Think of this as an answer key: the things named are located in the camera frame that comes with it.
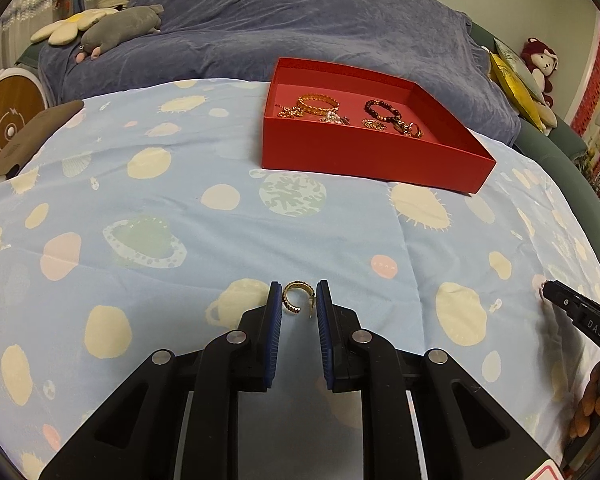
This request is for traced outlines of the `right hand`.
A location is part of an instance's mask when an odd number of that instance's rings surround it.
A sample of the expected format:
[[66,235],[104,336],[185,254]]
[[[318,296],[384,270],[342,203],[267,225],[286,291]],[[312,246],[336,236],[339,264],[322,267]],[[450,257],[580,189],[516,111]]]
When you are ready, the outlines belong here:
[[573,419],[569,425],[569,437],[584,437],[590,430],[590,418],[593,413],[600,416],[600,394],[597,393],[600,382],[600,362],[592,369],[590,380],[586,385],[582,399],[580,400]]

